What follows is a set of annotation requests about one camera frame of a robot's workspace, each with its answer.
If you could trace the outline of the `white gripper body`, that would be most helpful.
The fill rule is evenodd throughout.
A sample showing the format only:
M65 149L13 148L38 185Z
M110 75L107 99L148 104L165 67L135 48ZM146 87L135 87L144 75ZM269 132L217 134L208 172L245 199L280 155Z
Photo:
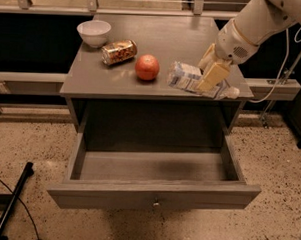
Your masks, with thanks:
M233 65L246 62L258 49L256 44L240 34L233 18L220 29L215 42L216 56L223 60L231 60Z

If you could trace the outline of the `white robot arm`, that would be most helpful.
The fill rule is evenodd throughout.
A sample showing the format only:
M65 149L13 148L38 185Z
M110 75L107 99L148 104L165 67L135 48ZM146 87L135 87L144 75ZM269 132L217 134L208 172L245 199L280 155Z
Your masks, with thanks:
M201 58L197 90L212 90L229 76L231 65L246 62L270 36L296 23L301 25L301 0L250 0L220 29Z

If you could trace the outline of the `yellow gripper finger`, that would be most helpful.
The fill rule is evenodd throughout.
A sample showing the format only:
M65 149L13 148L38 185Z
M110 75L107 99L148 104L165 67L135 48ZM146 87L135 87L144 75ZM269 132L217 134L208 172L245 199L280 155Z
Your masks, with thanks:
M197 86L200 91L211 91L218 83L230 74L230 62L220 61L207 65Z
M198 63L198 67L201 70L211 70L216 66L218 62L218 57L216 54L216 45L212 44L209 46L205 54L202 56Z

